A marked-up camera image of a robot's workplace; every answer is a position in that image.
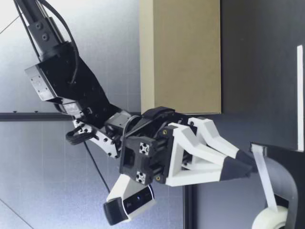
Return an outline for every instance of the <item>cardboard box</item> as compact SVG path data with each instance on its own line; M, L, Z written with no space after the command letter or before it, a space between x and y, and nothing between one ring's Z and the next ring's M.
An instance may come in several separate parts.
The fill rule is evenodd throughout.
M221 112L220 2L140 0L142 111Z

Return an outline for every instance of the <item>gray wall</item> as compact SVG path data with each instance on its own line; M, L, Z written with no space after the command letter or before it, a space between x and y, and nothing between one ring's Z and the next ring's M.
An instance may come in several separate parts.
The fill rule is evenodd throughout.
M49 2L70 26L82 58L110 101L140 111L138 0ZM0 29L16 15L12 1L2 4ZM0 112L54 111L39 100L24 73L36 62L17 20L0 36ZM109 227L102 209L107 193L84 146L71 146L64 139L72 128L71 122L0 123L0 198L35 229L183 227L182 188L158 184L153 185L156 206L129 224ZM119 176L118 161L94 144L89 147L113 186ZM28 227L0 204L0 228Z
M64 17L80 55L95 73L109 100L131 112L140 111L138 0L50 0ZM17 15L12 0L0 7L0 29ZM63 26L56 20L64 37ZM21 20L0 36L0 112L54 112L40 101L24 69L37 58Z
M297 148L296 47L305 44L303 0L222 1L223 137ZM258 177L198 186L200 229L250 229L265 199Z
M71 129L71 122L0 123L0 198L35 229L183 228L182 188L158 184L157 205L131 223L110 227L102 209L107 191L84 146L65 141ZM88 145L112 187L119 161ZM27 227L0 204L0 228Z

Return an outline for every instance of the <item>tape roll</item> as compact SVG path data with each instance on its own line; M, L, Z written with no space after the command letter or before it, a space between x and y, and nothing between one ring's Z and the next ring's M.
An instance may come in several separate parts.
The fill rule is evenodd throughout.
M287 219L288 209L277 206L278 212L266 208L257 215L252 229L281 229L284 228Z

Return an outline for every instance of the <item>camera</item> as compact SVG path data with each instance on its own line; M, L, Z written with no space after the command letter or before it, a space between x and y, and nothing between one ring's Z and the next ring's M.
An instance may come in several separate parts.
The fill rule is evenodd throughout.
M132 180L127 175L120 175L113 186L104 212L110 225L129 222L156 203L153 189Z

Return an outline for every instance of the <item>cable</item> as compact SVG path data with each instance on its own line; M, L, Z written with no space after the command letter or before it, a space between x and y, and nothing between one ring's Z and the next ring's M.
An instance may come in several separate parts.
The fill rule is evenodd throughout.
M104 183L104 185L105 185L105 187L106 187L108 193L110 193L110 189L109 189L109 187L108 187L108 185L107 185L107 183L106 183L106 181L105 181L103 175L101 174L101 171L100 171L100 169L98 168L98 166L97 166L97 164L96 164L96 162L95 162L95 160L94 160L94 158L93 158L93 156L92 156L92 153L90 152L90 149L88 148L87 143L84 142L84 145L85 145L85 147L86 147L86 150L87 150L89 156L91 157L92 162L94 163L94 166L95 166L97 172L98 172L99 175L100 175L100 178L101 178L102 182Z
M25 28L27 34L28 34L28 37L29 37L29 39L30 39L30 43L32 44L33 49L34 49L34 51L35 51L35 54L36 54L38 60L40 61L40 59L39 59L39 53L38 53L38 51L37 51L37 48L36 48L36 46L35 46L35 44L34 44L34 41L33 41L32 37L31 37L31 35L30 35L29 29L28 29L28 27L27 27L27 25L26 25L26 23L25 23L25 21L24 21L24 18L23 18L23 16L22 16L21 12L20 12L19 6L18 6L18 4L16 3L16 0L14 0L14 3L15 3L17 12L18 12L18 14L19 14L19 17L20 17L20 19L21 19L21 21L22 21L22 24L23 24L23 26L24 26L24 28Z
M3 30L1 30L1 32L0 32L0 35L4 32L4 31L6 31L6 29L8 28L8 27L10 27L10 25L12 25L17 19L18 19L18 17L20 17L19 15L14 19L14 20L12 20Z
M74 49L74 57L75 57L75 69L74 69L74 73L73 73L73 77L72 80L69 82L70 84L75 83L76 80L76 74L79 68L79 52L78 52L78 48L76 45L76 42L71 34L71 31L66 23L66 21L64 20L64 18L46 1L46 0L38 0L42 5L44 5L49 11L51 11L58 19L59 21L63 24L63 26L65 27L65 29L67 30L72 45L73 45L73 49Z
M2 204L4 204L9 210L11 210L16 216L18 216L26 225L28 225L29 228L34 229L34 227L32 227L27 221L25 221L25 219L22 218L16 211L14 211L14 209L12 209L7 203L5 203L2 199L0 199L0 201L1 201Z

